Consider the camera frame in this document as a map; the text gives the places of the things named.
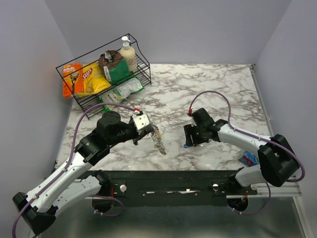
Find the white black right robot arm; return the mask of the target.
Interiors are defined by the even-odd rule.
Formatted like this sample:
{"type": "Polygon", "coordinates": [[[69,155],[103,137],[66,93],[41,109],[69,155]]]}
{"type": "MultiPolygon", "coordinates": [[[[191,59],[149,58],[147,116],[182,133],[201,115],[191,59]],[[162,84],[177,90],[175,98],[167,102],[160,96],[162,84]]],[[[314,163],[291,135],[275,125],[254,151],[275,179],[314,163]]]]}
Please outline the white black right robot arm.
{"type": "Polygon", "coordinates": [[[258,165],[239,169],[228,181],[228,189],[233,194],[256,183],[281,187],[300,167],[282,135],[262,136],[233,127],[223,119],[214,121],[204,108],[191,113],[190,117],[191,123],[184,126],[186,148],[216,141],[239,147],[258,158],[258,165]]]}

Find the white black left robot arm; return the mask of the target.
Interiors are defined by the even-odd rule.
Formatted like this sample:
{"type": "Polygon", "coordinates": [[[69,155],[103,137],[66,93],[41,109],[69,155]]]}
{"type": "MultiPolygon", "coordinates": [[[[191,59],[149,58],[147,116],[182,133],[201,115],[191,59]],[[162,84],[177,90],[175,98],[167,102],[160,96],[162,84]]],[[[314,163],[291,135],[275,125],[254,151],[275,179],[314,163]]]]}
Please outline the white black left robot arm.
{"type": "Polygon", "coordinates": [[[153,131],[150,118],[141,111],[135,111],[128,123],[122,122],[117,112],[106,112],[97,121],[96,128],[78,145],[73,145],[64,165],[55,170],[43,183],[33,190],[18,192],[13,203],[35,235],[45,231],[55,221],[53,202],[76,178],[88,171],[118,143],[138,140],[153,131]]]}

